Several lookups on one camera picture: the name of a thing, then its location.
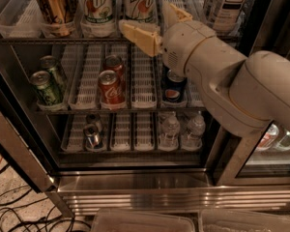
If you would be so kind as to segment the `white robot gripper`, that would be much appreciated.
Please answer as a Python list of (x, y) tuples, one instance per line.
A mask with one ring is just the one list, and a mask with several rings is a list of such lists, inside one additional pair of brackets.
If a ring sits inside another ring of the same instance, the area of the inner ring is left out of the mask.
[(217, 33), (173, 3), (162, 2), (164, 26), (168, 28), (163, 39), (160, 27), (155, 23), (135, 20), (119, 21), (122, 35), (150, 57), (161, 54), (163, 64), (181, 77), (185, 77), (185, 65), (192, 52), (205, 40)]

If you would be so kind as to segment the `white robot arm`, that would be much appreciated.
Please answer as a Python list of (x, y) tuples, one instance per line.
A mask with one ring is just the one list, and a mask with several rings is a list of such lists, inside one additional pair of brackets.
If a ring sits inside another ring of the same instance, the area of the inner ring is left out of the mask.
[(246, 57), (217, 33), (175, 5), (164, 2), (167, 29), (120, 20), (123, 36), (145, 54), (190, 79), (210, 114), (229, 132), (245, 137), (272, 121), (290, 131), (290, 61), (271, 51)]

